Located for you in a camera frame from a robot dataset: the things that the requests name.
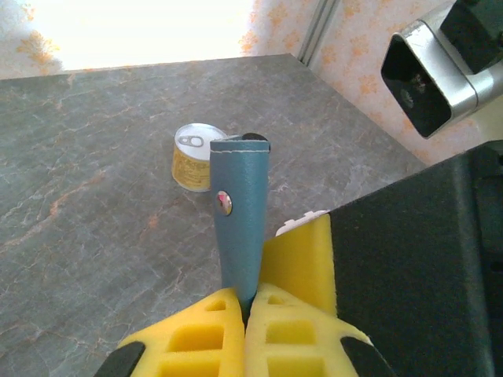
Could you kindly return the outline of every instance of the yellow can label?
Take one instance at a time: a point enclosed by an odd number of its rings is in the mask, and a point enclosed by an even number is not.
[[[190,191],[208,191],[210,189],[210,162],[193,159],[174,146],[173,178],[182,187]]]

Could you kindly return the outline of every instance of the yellow foam gripper pad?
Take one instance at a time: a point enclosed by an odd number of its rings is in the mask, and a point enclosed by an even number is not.
[[[142,342],[131,377],[240,377],[244,370],[244,325],[230,288],[125,338]]]
[[[251,307],[244,347],[246,377],[358,377],[342,338],[367,345],[357,328],[271,284]]]
[[[330,216],[323,214],[264,244],[260,282],[336,315]]]

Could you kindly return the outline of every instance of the marble countertop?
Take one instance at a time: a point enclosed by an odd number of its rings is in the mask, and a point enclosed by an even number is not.
[[[0,375],[92,376],[219,287],[208,194],[171,177],[186,123],[271,141],[267,237],[424,166],[287,55],[0,81]]]

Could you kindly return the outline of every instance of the blue leather case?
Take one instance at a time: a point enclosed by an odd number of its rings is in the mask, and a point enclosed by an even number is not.
[[[233,287],[244,322],[257,292],[264,242],[270,143],[242,137],[211,142],[210,179],[222,286]],[[216,200],[225,191],[232,211],[223,214]]]

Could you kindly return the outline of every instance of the black box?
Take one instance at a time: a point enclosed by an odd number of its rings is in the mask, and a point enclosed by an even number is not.
[[[503,375],[503,141],[332,210],[339,317],[399,376]]]

